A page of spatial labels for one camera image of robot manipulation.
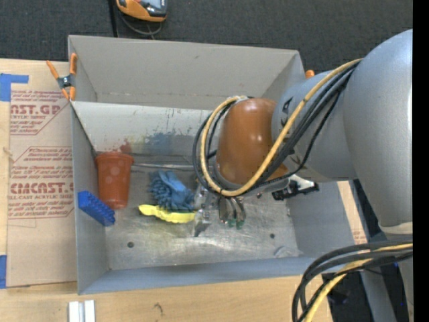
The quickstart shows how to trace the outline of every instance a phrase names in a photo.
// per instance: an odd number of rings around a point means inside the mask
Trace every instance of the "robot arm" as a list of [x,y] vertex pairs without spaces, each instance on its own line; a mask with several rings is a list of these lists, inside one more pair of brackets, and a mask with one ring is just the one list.
[[[412,35],[307,78],[278,102],[225,103],[222,113],[233,105],[219,135],[217,183],[204,173],[210,189],[224,197],[272,192],[295,173],[314,182],[359,179],[387,238],[412,239]],[[400,270],[412,311],[412,258]]]

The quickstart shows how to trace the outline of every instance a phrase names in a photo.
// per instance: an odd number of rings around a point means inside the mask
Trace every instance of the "black cable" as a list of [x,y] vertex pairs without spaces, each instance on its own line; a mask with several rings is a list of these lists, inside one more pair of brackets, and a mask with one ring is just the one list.
[[135,33],[137,33],[137,34],[139,34],[139,35],[142,35],[142,36],[145,36],[145,37],[150,37],[151,39],[155,39],[154,38],[154,36],[155,35],[157,35],[161,30],[162,30],[162,23],[159,23],[159,25],[158,25],[158,28],[155,30],[155,31],[151,31],[151,28],[150,28],[150,26],[149,26],[149,24],[147,23],[146,24],[146,26],[147,26],[147,28],[149,29],[149,32],[145,32],[145,31],[142,31],[142,30],[139,30],[139,29],[137,29],[137,28],[135,28],[134,26],[132,26],[126,19],[125,19],[125,17],[123,16],[123,14],[122,13],[119,13],[119,16],[120,16],[120,18],[121,18],[121,20],[122,20],[122,22],[129,28],[129,29],[131,29],[132,31],[134,31]]
[[[328,82],[329,85],[327,85],[325,87],[325,89],[323,90],[323,92],[321,92],[315,98],[314,103],[310,106],[309,110],[307,110],[306,114],[301,119],[301,122],[298,124],[298,126],[294,130],[293,134],[290,136],[290,138],[288,138],[288,141],[286,142],[284,147],[280,150],[276,159],[267,167],[267,169],[265,170],[265,172],[261,176],[261,178],[259,178],[258,181],[249,190],[247,190],[245,193],[250,193],[251,191],[259,190],[259,189],[261,189],[264,186],[267,186],[269,184],[273,184],[275,182],[285,180],[285,179],[291,177],[292,175],[294,175],[295,173],[297,173],[299,170],[302,169],[302,167],[305,165],[305,162],[307,161],[307,159],[310,155],[310,151],[312,149],[312,144],[306,151],[306,157],[304,158],[305,160],[302,161],[301,166],[297,170],[295,170],[293,172],[289,172],[289,173],[287,173],[287,174],[285,174],[279,178],[275,178],[273,180],[266,181],[275,172],[275,170],[283,163],[286,156],[290,154],[290,152],[292,151],[292,149],[294,148],[296,143],[302,137],[304,132],[308,129],[309,125],[316,119],[318,114],[326,107],[326,105],[329,103],[329,101],[335,95],[338,95],[341,93],[339,91],[339,89],[343,85],[345,85],[345,83],[347,83],[347,80],[349,79],[349,77],[350,77],[352,71],[354,70],[354,68],[356,67],[356,65],[357,64],[354,64],[350,68],[346,69],[344,72],[341,72],[338,76],[334,77],[334,79],[332,79],[330,82]],[[319,104],[319,102],[324,97],[326,99]],[[324,122],[321,124],[322,125],[319,125],[320,130],[322,129]],[[314,141],[316,140],[317,135],[320,132],[320,130],[313,135],[312,143],[314,143]]]
[[[348,247],[343,247],[337,250],[333,250],[329,253],[326,253],[325,255],[315,259],[315,261],[313,261],[308,267],[307,269],[304,271],[303,276],[302,276],[302,281],[304,281],[306,278],[309,277],[309,275],[312,273],[312,271],[314,271],[316,268],[318,268],[321,264],[323,264],[324,262],[327,262],[333,258],[337,258],[339,256],[343,256],[345,254],[349,254],[349,253],[353,253],[353,252],[360,252],[360,251],[364,251],[364,250],[370,250],[370,251],[375,251],[379,248],[384,248],[384,247],[390,247],[390,246],[396,246],[396,245],[400,245],[400,244],[408,244],[410,243],[409,240],[403,240],[403,241],[379,241],[379,242],[374,242],[374,243],[366,243],[366,244],[358,244],[358,245],[352,245],[352,246],[348,246]],[[298,285],[298,288],[296,290],[296,295],[293,298],[292,301],[292,312],[297,314],[298,311],[298,301],[299,301],[299,296],[297,294],[297,292],[302,290],[303,285]]]
[[[303,290],[305,293],[305,286],[310,282],[311,274],[316,272],[317,268],[322,266],[322,264],[324,262],[327,262],[331,259],[338,258],[339,256],[344,256],[346,254],[350,254],[353,252],[360,252],[360,251],[364,251],[364,250],[372,251],[373,252],[372,254],[382,254],[382,252],[380,252],[380,251],[378,251],[378,252],[374,252],[374,251],[378,250],[380,248],[404,245],[404,244],[409,244],[409,243],[410,243],[410,240],[406,239],[403,241],[379,241],[379,242],[375,242],[375,243],[353,245],[353,246],[348,246],[348,247],[344,247],[344,248],[340,248],[340,249],[331,251],[331,252],[315,259],[315,261],[313,261],[313,263],[311,263],[311,265],[309,265],[309,267],[307,267],[307,269],[303,273],[302,281],[296,289],[294,298],[292,300],[292,316],[296,317],[298,314],[298,302],[299,302],[299,300],[302,299],[302,301],[305,302],[305,296],[304,296],[304,298],[302,298],[301,293],[303,292]],[[338,263],[334,262],[334,263],[331,263],[331,265],[338,266]]]
[[234,102],[226,105],[225,108],[217,115],[217,118],[213,123],[212,131],[210,133],[210,136],[208,137],[208,146],[207,146],[207,154],[206,154],[207,159],[208,159],[208,155],[211,153],[210,149],[212,146],[213,137],[215,136],[217,125],[218,125],[219,121],[222,119],[223,115],[229,110],[229,108],[232,106],[233,103]]
[[116,23],[116,17],[115,17],[115,10],[113,9],[113,0],[107,0],[107,4],[109,5],[109,15],[110,15],[110,21],[112,24],[112,32],[113,37],[118,38],[118,27]]
[[357,260],[364,260],[368,258],[386,258],[386,256],[396,256],[403,254],[405,250],[388,250],[384,252],[367,252],[362,254],[353,254],[350,256],[343,256],[342,258],[331,260],[325,264],[321,264],[318,267],[313,268],[309,273],[303,276],[301,283],[298,285],[294,298],[292,299],[292,306],[298,305],[298,300],[301,302],[302,309],[306,307],[306,296],[305,288],[307,284],[313,280],[319,274],[334,268],[336,266],[348,264]]
[[398,257],[387,256],[387,257],[383,257],[382,259],[372,260],[372,261],[370,261],[366,264],[363,264],[361,266],[358,266],[356,268],[351,268],[350,270],[338,271],[337,273],[334,274],[334,276],[328,282],[325,282],[322,285],[320,285],[320,287],[317,289],[317,291],[313,294],[312,298],[308,302],[308,305],[306,305],[303,308],[303,311],[302,311],[301,316],[299,318],[297,315],[292,315],[292,321],[293,322],[303,322],[303,320],[306,318],[307,314],[309,313],[310,309],[313,307],[314,303],[316,302],[316,299],[319,296],[319,294],[329,284],[329,282],[331,280],[333,280],[334,278],[336,278],[337,276],[342,276],[343,274],[348,275],[348,274],[353,273],[353,272],[368,270],[368,269],[374,268],[374,267],[390,265],[390,264],[393,264],[396,262],[404,261],[408,258],[411,258],[412,256],[413,256],[412,251],[411,252],[405,252]]
[[194,167],[195,175],[196,175],[198,181],[200,182],[200,184],[207,191],[213,193],[214,191],[212,190],[212,188],[210,187],[210,185],[207,183],[207,181],[204,179],[204,177],[201,176],[199,165],[198,165],[199,158],[198,158],[198,155],[197,155],[198,141],[200,140],[201,133],[202,133],[204,127],[206,126],[206,124],[208,122],[208,119],[210,118],[210,115],[208,115],[207,118],[201,123],[200,127],[198,128],[198,130],[196,132],[196,135],[195,135],[195,138],[194,138],[194,143],[192,145],[192,166]]
[[[303,118],[301,118],[299,124],[296,126],[293,134],[288,138],[287,142],[283,146],[283,148],[279,151],[275,160],[267,167],[261,178],[257,181],[257,184],[261,184],[265,182],[283,163],[288,155],[290,155],[291,151],[294,149],[295,145],[298,143],[300,138],[304,135],[306,130],[310,127],[311,123],[318,117],[318,114],[324,109],[327,103],[336,95],[341,93],[340,89],[344,87],[344,85],[350,79],[351,74],[358,63],[350,66],[346,70],[342,71],[330,81],[323,88],[323,90],[319,93],[319,95],[314,99],[314,102],[311,104],[310,108],[304,114]],[[292,176],[297,173],[297,170],[293,173],[287,174],[287,177]]]

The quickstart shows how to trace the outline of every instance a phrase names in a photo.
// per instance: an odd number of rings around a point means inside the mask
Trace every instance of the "orange cup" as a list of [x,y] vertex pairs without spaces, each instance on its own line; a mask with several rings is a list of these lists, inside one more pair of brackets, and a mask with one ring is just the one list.
[[128,204],[133,162],[133,156],[120,152],[105,152],[95,158],[99,176],[99,199],[112,209],[124,209]]

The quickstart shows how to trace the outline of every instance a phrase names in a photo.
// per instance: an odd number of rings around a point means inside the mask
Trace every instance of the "metal bracket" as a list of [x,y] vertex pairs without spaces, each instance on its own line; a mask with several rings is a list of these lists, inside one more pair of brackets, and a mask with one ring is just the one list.
[[95,322],[95,301],[68,303],[68,322]]

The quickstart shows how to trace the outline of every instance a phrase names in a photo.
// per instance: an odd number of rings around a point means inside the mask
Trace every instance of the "blue brush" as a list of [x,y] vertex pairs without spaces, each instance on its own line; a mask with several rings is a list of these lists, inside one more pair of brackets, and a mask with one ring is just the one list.
[[171,170],[166,172],[159,170],[151,173],[150,177],[149,191],[159,206],[168,211],[189,212],[194,210],[191,205],[194,193],[186,188]]

